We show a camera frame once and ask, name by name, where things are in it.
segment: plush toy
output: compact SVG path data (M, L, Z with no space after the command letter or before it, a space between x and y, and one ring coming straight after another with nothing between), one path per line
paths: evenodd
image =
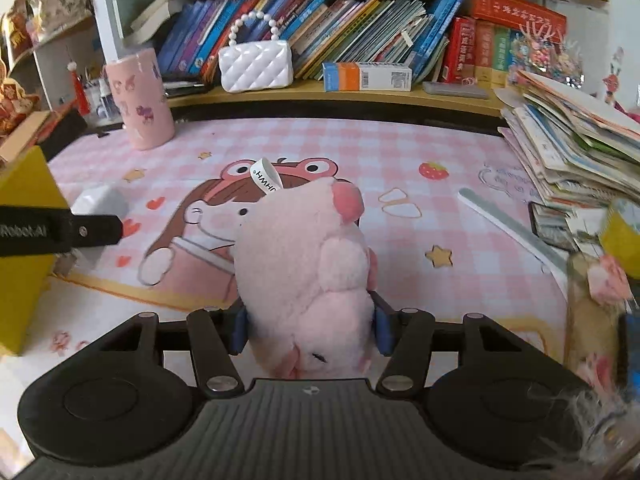
M320 178L261 198L234 249L257 361L275 378L362 375L372 349L376 256L353 184Z

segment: ribbed gray surface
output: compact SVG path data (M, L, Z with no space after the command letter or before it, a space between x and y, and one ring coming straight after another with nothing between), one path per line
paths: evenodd
M309 394L310 386L319 389ZM478 465L444 446L408 402L364 380L258 380L211 400L177 442L108 468L42 458L20 480L508 480L540 475Z

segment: pink cup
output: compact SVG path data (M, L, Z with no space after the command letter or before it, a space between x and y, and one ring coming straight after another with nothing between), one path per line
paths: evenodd
M146 48L109 63L106 71L133 147L150 150L171 140L174 118L166 103L155 51Z

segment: white handbag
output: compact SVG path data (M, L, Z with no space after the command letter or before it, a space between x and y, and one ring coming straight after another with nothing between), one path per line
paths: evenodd
M236 43L238 30L250 18L268 22L271 41ZM222 88L237 93L289 86L293 82L291 49L287 41L278 39L278 32L276 21L261 10L238 18L229 33L229 45L218 53Z

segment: pearl handle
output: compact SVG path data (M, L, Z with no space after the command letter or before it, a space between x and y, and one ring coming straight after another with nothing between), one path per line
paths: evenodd
M272 19L270 14L265 14L261 10L258 10L258 12L252 10L248 14L243 14L242 16L240 16L234 22L234 24L231 25L231 32L229 33L229 46L234 46L237 43L236 38L238 37L238 30L240 30L240 27L242 27L244 22L246 22L246 20L252 20L254 18L258 18L259 20L267 22L267 24L271 27L271 41L275 41L280 38L278 35L280 33L280 30L276 26L276 20Z

